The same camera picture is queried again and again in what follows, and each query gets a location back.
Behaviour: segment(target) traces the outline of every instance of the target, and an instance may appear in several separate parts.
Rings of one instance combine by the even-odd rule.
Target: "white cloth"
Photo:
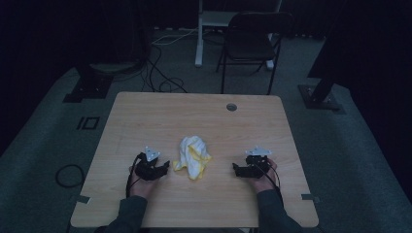
[[[212,158],[206,150],[206,144],[198,136],[185,137],[180,144],[180,161],[173,161],[173,170],[188,167],[189,178],[201,179],[206,164]]]

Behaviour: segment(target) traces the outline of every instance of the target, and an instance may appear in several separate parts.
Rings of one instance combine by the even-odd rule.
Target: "floor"
[[[173,83],[162,84],[165,78],[148,64],[143,70],[115,76],[105,99],[84,99],[82,103],[62,102],[79,79],[75,69],[55,83],[0,158],[0,232],[93,232],[93,228],[68,225],[81,188],[64,188],[56,183],[55,175],[68,164],[87,172],[121,91],[152,91],[152,80],[156,90],[220,93],[221,73],[215,69],[222,35],[206,33],[203,65],[198,68],[194,66],[195,32],[174,41],[187,33],[166,30],[154,34],[154,39],[178,35],[157,41],[168,45],[157,45],[150,58]],[[306,179],[319,198],[315,206],[320,227],[304,232],[412,232],[411,203],[349,91],[334,86],[331,92],[343,113],[305,108],[297,86],[318,83],[318,79],[306,77],[322,45],[323,41],[310,38],[286,39],[272,89],[272,95],[283,101]],[[225,93],[264,94],[270,72],[263,69],[250,76],[254,70],[229,67]],[[99,117],[96,128],[79,128],[82,117]],[[65,183],[81,179],[76,169],[59,175]]]

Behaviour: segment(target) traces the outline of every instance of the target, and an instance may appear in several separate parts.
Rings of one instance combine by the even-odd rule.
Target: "table top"
[[[229,111],[227,104],[235,104]],[[292,133],[277,96],[121,92],[109,115],[71,223],[107,225],[125,196],[128,167],[145,146],[161,152],[158,166],[180,158],[185,137],[199,136],[212,159],[203,178],[169,168],[149,199],[143,227],[258,227],[254,191],[235,177],[232,163],[246,165],[245,150],[272,150],[285,209],[304,227],[318,224]]]

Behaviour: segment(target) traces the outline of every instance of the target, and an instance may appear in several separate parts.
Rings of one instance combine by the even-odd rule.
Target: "metal clip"
[[[159,151],[153,150],[149,147],[145,148],[145,152],[146,152],[146,158],[148,159],[148,162],[151,162],[160,156]]]
[[[272,151],[256,146],[253,150],[245,150],[245,153],[247,155],[269,155]]]

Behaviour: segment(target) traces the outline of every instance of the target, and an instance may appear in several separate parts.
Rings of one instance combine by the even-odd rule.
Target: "dark background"
[[[197,1],[123,0],[110,6],[108,3],[106,0],[1,2],[0,154],[68,69],[79,63],[144,59],[146,45],[142,34],[150,36],[155,26],[160,29],[197,26]],[[204,8],[267,10],[267,4],[272,2],[207,0]],[[411,178],[412,165],[411,4],[403,0],[284,0],[281,11],[291,12],[295,17],[291,37],[327,38],[309,77],[330,80],[351,90],[410,198],[407,181]],[[133,45],[138,45],[132,52],[128,46],[121,46],[121,42],[130,38],[135,40]]]

